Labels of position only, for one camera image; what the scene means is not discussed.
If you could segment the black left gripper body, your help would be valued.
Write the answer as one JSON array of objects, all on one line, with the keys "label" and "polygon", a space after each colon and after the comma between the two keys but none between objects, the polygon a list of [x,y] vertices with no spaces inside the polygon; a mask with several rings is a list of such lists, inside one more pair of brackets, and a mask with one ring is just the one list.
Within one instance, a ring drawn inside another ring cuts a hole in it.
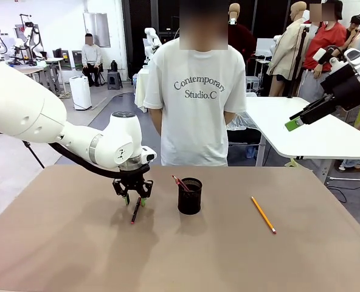
[{"label": "black left gripper body", "polygon": [[144,181],[144,174],[150,170],[149,165],[143,165],[141,168],[133,171],[120,172],[123,185],[129,190],[140,191]]}]

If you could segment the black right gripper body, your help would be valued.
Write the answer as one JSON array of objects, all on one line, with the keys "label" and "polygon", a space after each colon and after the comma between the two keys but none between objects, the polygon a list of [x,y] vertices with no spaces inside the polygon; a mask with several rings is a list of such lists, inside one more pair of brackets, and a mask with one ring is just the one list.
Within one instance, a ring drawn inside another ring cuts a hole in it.
[{"label": "black right gripper body", "polygon": [[348,111],[360,105],[360,81],[348,63],[333,71],[321,85],[326,94],[319,105],[322,111],[335,111],[338,106]]}]

